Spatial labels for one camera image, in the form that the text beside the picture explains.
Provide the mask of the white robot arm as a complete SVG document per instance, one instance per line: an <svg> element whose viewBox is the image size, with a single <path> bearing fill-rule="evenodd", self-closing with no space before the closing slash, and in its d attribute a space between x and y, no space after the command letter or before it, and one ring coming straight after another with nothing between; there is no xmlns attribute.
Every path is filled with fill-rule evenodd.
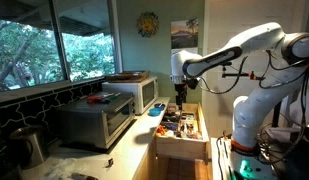
<svg viewBox="0 0 309 180"><path fill-rule="evenodd" d="M309 69L309 32L286 34L278 23L270 22L237 34L223 48L205 57L185 50L171 55L171 80L180 85L209 69L264 50L288 67L276 70L267 80L268 87L261 86L249 96L236 99L231 145L241 152L250 153L256 149L257 131L265 117L301 86Z"/></svg>

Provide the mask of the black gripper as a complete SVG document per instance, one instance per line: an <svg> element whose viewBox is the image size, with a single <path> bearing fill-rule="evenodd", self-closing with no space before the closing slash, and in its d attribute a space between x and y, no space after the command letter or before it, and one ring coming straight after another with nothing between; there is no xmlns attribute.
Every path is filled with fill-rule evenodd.
<svg viewBox="0 0 309 180"><path fill-rule="evenodd" d="M176 104L181 106L183 103L186 102L186 96L187 96L187 89L195 89L198 85L198 80L196 78L185 80L181 84L175 84L175 90L177 92L176 95Z"/></svg>

